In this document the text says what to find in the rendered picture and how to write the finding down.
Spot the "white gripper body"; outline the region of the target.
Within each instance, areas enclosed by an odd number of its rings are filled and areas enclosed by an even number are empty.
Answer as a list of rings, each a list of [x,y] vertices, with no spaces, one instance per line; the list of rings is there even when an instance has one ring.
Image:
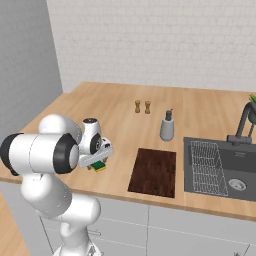
[[[81,168],[88,167],[91,164],[97,162],[97,161],[102,161],[105,158],[108,158],[114,153],[114,150],[112,147],[110,148],[103,148],[100,149],[98,152],[96,152],[93,155],[83,155],[81,154],[79,156],[79,161],[78,164]]]

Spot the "green and yellow sponge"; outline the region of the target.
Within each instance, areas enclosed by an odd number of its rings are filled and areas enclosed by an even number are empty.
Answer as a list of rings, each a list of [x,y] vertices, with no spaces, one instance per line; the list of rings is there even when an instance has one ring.
[[[92,169],[95,171],[95,172],[99,172],[99,171],[102,171],[106,168],[106,165],[104,162],[102,161],[97,161],[95,163],[93,163],[91,165]]]

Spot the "dark brown cutting board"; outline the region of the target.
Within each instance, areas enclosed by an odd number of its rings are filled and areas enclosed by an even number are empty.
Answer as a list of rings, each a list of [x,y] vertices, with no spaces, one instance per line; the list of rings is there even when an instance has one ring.
[[[128,191],[174,198],[175,177],[175,152],[139,148]]]

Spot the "white cupboard drawer front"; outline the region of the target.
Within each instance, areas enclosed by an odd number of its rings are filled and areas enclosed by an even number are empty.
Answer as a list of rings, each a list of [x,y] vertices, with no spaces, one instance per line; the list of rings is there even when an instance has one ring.
[[[148,207],[144,204],[98,197],[99,219],[88,227],[102,256],[146,256]]]
[[[256,256],[256,222],[150,206],[147,256]]]

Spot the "grey soap dispenser bottle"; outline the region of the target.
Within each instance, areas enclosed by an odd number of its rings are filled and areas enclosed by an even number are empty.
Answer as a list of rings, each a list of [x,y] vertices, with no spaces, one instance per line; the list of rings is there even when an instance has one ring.
[[[163,141],[170,141],[174,137],[174,119],[172,117],[172,110],[167,110],[165,117],[162,119],[160,128],[160,138]]]

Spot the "dark grey sink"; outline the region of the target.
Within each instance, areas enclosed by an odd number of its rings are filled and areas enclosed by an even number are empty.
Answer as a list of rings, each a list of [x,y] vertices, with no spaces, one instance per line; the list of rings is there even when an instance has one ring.
[[[185,137],[184,191],[256,202],[256,145]]]

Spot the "dark grey tap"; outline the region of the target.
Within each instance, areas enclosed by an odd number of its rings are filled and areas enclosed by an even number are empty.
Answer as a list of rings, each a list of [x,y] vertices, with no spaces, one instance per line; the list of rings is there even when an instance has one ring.
[[[248,119],[249,113],[252,112],[254,115],[256,115],[256,103],[248,102],[242,112],[240,122],[237,128],[237,132],[235,135],[228,135],[226,138],[226,141],[228,143],[231,143],[233,146],[238,147],[241,144],[247,144],[250,145],[252,143],[252,132],[255,126],[255,123],[251,125],[250,131],[247,136],[243,136],[242,132],[245,126],[245,122]]]

